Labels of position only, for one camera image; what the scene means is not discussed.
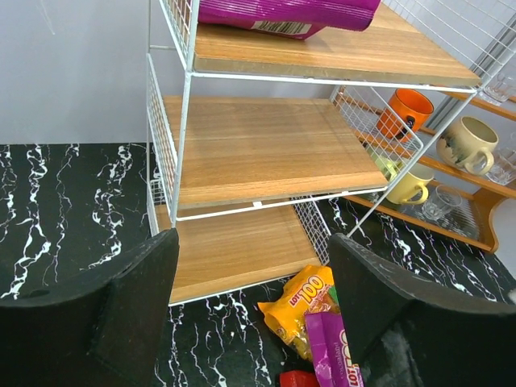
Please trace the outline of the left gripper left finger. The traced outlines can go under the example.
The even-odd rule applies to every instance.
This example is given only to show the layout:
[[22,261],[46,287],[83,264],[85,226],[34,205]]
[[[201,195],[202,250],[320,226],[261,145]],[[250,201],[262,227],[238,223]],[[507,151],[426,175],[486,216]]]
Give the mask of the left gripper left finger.
[[180,250],[176,229],[1,301],[3,386],[149,386]]

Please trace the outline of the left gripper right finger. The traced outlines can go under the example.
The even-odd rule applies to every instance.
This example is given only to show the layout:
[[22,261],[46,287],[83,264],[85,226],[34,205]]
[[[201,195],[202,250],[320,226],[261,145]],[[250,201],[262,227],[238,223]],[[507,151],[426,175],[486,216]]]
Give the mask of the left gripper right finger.
[[343,234],[328,241],[352,359],[367,386],[513,386],[515,306],[469,296]]

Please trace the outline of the yellow orange candy bag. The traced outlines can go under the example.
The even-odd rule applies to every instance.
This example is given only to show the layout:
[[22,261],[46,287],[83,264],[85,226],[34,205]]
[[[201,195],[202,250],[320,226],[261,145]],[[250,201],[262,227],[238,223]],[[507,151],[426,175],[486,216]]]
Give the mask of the yellow orange candy bag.
[[257,304],[269,330],[304,360],[312,360],[306,316],[339,311],[338,302],[330,295],[334,284],[330,267],[309,264],[287,281],[275,302]]

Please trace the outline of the purple grape candy bag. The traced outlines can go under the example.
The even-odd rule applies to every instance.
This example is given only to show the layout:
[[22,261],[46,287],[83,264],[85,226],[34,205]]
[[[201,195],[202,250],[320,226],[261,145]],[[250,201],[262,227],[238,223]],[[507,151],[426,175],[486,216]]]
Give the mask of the purple grape candy bag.
[[201,1],[198,21],[306,40],[325,27],[364,31],[377,0]]

